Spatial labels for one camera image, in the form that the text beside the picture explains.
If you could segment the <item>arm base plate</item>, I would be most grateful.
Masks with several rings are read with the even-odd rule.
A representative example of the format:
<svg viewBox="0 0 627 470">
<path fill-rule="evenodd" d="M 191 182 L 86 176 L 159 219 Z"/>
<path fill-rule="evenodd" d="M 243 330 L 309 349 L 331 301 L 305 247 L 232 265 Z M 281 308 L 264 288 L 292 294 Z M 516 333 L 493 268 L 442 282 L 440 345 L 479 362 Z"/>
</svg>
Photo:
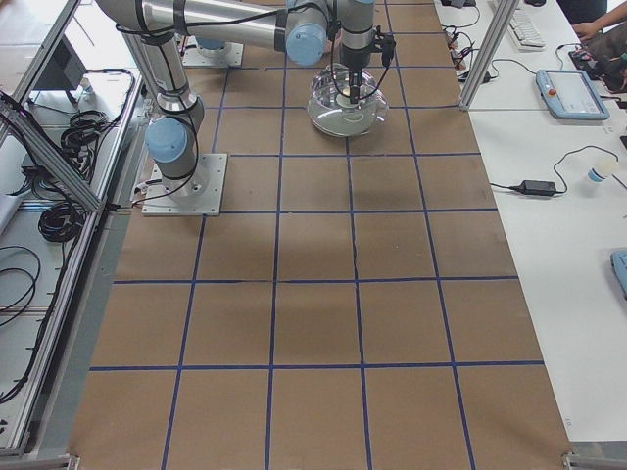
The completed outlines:
<svg viewBox="0 0 627 470">
<path fill-rule="evenodd" d="M 147 188 L 141 212 L 146 216 L 219 215 L 227 160 L 227 154 L 202 154 L 192 178 L 169 196 L 182 180 L 175 184 L 163 179 L 153 164 L 151 178 L 159 182 Z"/>
<path fill-rule="evenodd" d="M 207 49 L 195 42 L 185 46 L 182 64 L 186 68 L 228 69 L 240 68 L 244 45 L 226 42 L 221 48 Z"/>
</svg>

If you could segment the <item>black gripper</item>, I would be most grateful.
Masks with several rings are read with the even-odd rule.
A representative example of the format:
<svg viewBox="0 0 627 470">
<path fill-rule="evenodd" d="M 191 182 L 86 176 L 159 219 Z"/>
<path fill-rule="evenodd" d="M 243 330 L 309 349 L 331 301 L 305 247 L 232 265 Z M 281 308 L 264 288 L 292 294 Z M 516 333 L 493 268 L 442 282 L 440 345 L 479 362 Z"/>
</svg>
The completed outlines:
<svg viewBox="0 0 627 470">
<path fill-rule="evenodd" d="M 349 99 L 357 104 L 361 96 L 362 69 L 370 63 L 372 54 L 381 55 L 384 68 L 389 68 L 396 50 L 395 36 L 392 32 L 382 32 L 379 27 L 364 31 L 341 29 L 340 63 L 349 71 Z"/>
</svg>

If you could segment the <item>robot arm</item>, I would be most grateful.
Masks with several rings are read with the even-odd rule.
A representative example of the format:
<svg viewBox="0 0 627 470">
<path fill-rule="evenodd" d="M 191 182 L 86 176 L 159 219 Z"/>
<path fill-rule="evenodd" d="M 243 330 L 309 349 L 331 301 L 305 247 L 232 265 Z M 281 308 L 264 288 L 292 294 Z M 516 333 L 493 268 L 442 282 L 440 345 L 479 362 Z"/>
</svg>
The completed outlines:
<svg viewBox="0 0 627 470">
<path fill-rule="evenodd" d="M 281 9 L 240 1 L 101 1 L 132 56 L 156 87 L 162 117 L 148 127 L 146 146 L 167 196 L 182 199 L 202 191 L 197 133 L 204 118 L 190 88 L 176 36 L 250 44 L 283 53 L 300 66 L 330 55 L 313 80 L 307 111 L 313 125 L 334 137 L 367 134 L 389 108 L 381 82 L 366 72 L 374 54 L 389 67 L 392 33 L 374 25 L 371 1 L 289 1 Z"/>
</svg>

